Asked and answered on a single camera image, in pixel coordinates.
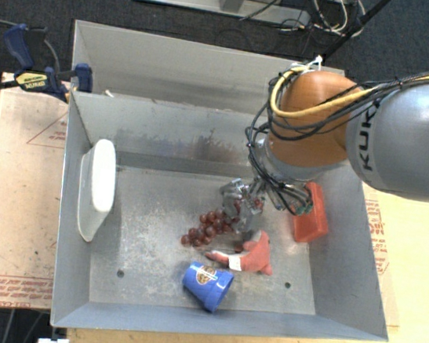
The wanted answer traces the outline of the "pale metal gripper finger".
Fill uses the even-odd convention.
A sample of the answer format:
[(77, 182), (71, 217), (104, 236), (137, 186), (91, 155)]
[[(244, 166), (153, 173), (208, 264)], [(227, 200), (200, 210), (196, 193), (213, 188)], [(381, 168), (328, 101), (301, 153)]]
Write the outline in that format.
[(259, 214), (253, 213), (251, 210), (244, 210), (239, 214), (239, 220), (235, 229), (239, 241), (245, 242), (251, 238), (256, 229), (258, 220)]
[(222, 208), (225, 213), (239, 214), (241, 212), (242, 201), (246, 197), (249, 185), (241, 178), (226, 183), (220, 188), (222, 196)]

